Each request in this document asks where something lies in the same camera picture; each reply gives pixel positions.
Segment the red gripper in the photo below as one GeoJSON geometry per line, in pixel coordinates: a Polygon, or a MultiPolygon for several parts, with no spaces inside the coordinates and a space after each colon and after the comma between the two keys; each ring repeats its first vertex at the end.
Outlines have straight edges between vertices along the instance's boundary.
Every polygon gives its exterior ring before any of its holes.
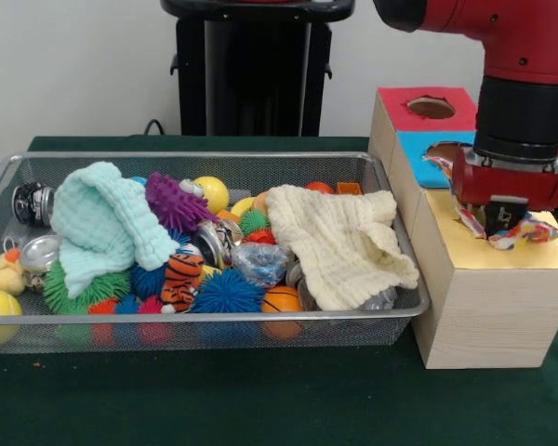
{"type": "Polygon", "coordinates": [[[486,206],[486,234],[494,235],[515,228],[525,207],[558,207],[558,158],[552,164],[516,164],[464,149],[453,162],[452,186],[460,203],[486,206]]]}

